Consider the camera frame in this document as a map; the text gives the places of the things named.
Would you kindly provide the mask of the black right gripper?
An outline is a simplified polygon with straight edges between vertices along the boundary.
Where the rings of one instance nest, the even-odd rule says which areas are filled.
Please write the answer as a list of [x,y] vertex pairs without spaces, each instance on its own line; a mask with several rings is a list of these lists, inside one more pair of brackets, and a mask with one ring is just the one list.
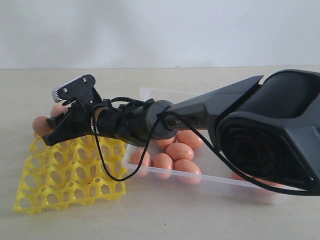
[[47,146],[54,146],[85,135],[99,135],[102,131],[98,130],[98,116],[109,109],[104,102],[74,98],[67,112],[46,120],[41,138]]

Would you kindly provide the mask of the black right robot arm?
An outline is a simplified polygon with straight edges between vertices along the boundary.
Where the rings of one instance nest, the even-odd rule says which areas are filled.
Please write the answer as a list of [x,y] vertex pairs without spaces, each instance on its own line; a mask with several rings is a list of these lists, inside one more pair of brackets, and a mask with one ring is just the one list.
[[265,190],[320,194],[320,75],[284,69],[253,76],[179,103],[129,97],[103,99],[95,78],[82,75],[57,87],[53,100],[67,113],[47,119],[48,146],[85,135],[146,149],[152,140],[191,130],[229,169]]

